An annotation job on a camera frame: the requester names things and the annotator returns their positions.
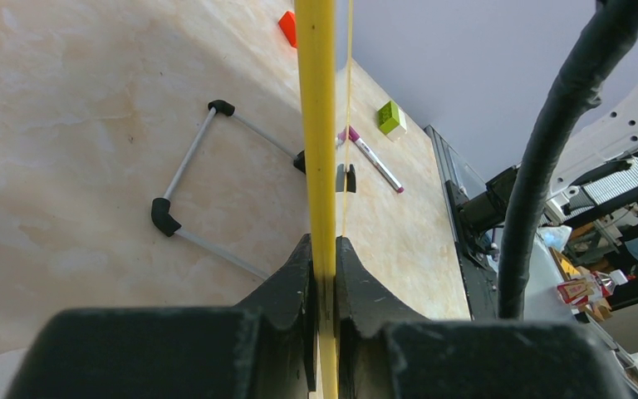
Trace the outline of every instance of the white machine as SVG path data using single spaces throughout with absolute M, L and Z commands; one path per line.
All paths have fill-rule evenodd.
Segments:
M 546 216 L 560 224 L 564 206 L 579 192 L 574 182 L 590 170 L 638 151 L 638 85 L 608 115 L 583 128 L 566 144 L 549 185 Z

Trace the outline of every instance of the black clip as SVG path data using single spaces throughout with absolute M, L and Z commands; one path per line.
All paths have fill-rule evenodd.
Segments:
M 307 164 L 304 161 L 304 150 L 302 150 L 302 152 L 297 154 L 295 159 L 292 160 L 292 164 L 295 166 L 295 168 L 297 168 L 297 170 L 299 170 L 305 175 L 307 174 Z
M 346 166 L 343 164 L 339 164 L 336 167 L 336 192 L 342 193 L 344 189 L 344 183 L 346 183 L 346 192 L 355 193 L 356 192 L 356 168 L 353 164 L 348 166 L 348 171 L 346 172 Z
M 214 108 L 219 114 L 224 114 L 226 116 L 231 116 L 236 111 L 235 106 L 232 106 L 224 100 L 211 101 L 208 105 L 208 108 L 210 111 L 212 108 Z

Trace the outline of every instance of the red block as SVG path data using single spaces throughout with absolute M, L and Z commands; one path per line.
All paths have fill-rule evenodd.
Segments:
M 297 48 L 297 22 L 295 22 L 295 13 L 292 11 L 285 12 L 277 23 L 285 34 L 290 46 Z

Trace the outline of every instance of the yellow rod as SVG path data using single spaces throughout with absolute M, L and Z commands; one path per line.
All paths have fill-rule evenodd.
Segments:
M 344 146 L 344 164 L 350 165 L 351 162 L 348 156 L 348 129 L 351 127 L 351 65 L 353 64 L 353 0 L 348 0 L 348 54 L 347 54 L 347 62 L 346 62 L 346 143 Z M 343 180 L 343 203 L 341 206 L 343 207 L 343 211 L 341 212 L 342 220 L 341 220 L 341 236 L 346 237 L 346 220 L 348 213 L 348 179 L 344 176 Z
M 336 276 L 336 54 L 335 1 L 297 0 L 299 62 L 307 197 L 317 281 L 318 342 L 325 398 L 338 398 L 338 361 L 334 332 Z

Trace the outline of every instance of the metal frame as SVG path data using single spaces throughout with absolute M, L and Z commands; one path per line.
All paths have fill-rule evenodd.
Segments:
M 437 131 L 431 125 L 425 127 L 425 133 L 431 140 L 431 145 L 434 148 L 434 157 L 436 158 L 436 169 L 439 171 L 439 178 L 441 178 L 442 182 L 446 182 L 449 180 L 456 181 L 455 172 L 454 172 L 454 164 L 453 162 L 449 162 L 447 159 L 447 151 L 444 148 L 444 140 L 441 139 L 441 135 L 437 133 Z M 454 211 L 451 209 L 451 203 L 445 198 L 444 202 L 446 203 L 446 210 L 449 214 L 454 214 Z M 451 235 L 454 237 L 454 241 L 458 240 L 458 235 L 456 234 L 456 226 L 454 224 L 454 218 L 449 218 L 449 226 L 451 226 Z
M 598 204 L 593 209 L 587 210 L 582 214 L 577 214 L 576 216 L 563 222 L 563 224 L 571 226 L 573 229 L 575 229 L 585 224 L 591 223 L 592 221 L 599 219 L 606 214 L 610 214 L 625 205 L 633 204 L 635 201 L 638 201 L 638 186 L 632 190 L 627 191 L 623 195 L 618 195 L 617 197 L 609 201 Z
M 606 245 L 602 247 L 599 245 L 601 239 L 605 239 L 606 241 Z M 584 254 L 577 256 L 576 245 L 585 242 L 591 243 L 591 246 Z M 576 239 L 569 240 L 566 243 L 566 249 L 566 256 L 570 258 L 574 264 L 590 264 L 600 260 L 600 258 L 610 252 L 620 253 L 616 245 L 616 240 L 607 232 L 606 226 L 604 226 L 600 220 L 593 221 L 592 231 Z
M 189 162 L 194 157 L 194 153 L 199 148 L 199 145 L 201 144 L 201 140 L 204 137 L 204 133 L 209 129 L 209 125 L 211 125 L 212 119 L 218 113 L 222 113 L 228 117 L 232 117 L 240 121 L 248 129 L 250 129 L 251 131 L 254 131 L 256 134 L 260 135 L 262 138 L 269 141 L 271 144 L 275 145 L 282 152 L 284 152 L 291 158 L 295 159 L 295 155 L 286 146 L 284 146 L 277 139 L 269 135 L 267 132 L 263 131 L 261 128 L 259 128 L 258 126 L 256 126 L 255 124 L 247 120 L 246 118 L 240 116 L 236 112 L 236 109 L 234 106 L 228 104 L 226 101 L 223 101 L 223 100 L 212 101 L 209 103 L 209 113 L 207 114 L 206 119 L 204 119 L 204 123 L 202 123 L 201 127 L 199 128 L 199 131 L 197 132 L 197 135 L 194 137 L 194 140 L 192 141 L 191 146 L 187 150 L 187 153 L 184 155 L 182 162 L 180 162 L 179 168 L 174 173 L 172 180 L 169 182 L 167 190 L 165 190 L 161 198 L 158 198 L 154 200 L 153 202 L 153 211 L 152 211 L 153 223 L 158 227 L 158 229 L 160 229 L 163 233 L 165 233 L 165 235 L 171 236 L 172 234 L 174 234 L 183 239 L 186 239 L 189 242 L 197 244 L 198 246 L 204 249 L 207 249 L 209 252 L 212 252 L 218 255 L 219 257 L 228 260 L 232 264 L 235 264 L 236 266 L 243 268 L 249 273 L 252 273 L 258 276 L 259 278 L 262 278 L 263 280 L 265 280 L 270 277 L 269 273 L 259 268 L 256 268 L 249 262 L 246 262 L 245 260 L 231 254 L 226 249 L 219 247 L 217 244 L 213 244 L 209 242 L 208 240 L 203 239 L 202 237 L 199 237 L 197 234 L 193 234 L 185 229 L 182 229 L 182 225 L 177 223 L 174 219 L 172 219 L 172 216 L 169 215 L 169 207 L 171 205 L 170 199 L 172 197 L 172 194 L 177 188 L 179 181 L 182 179 L 184 172 L 187 170 L 189 166 Z M 167 205 L 167 210 L 164 213 L 163 212 L 156 213 L 155 201 L 160 201 L 161 199 Z M 173 223 L 174 226 L 169 227 L 168 225 L 165 225 L 164 223 L 161 223 L 161 222 L 174 222 Z

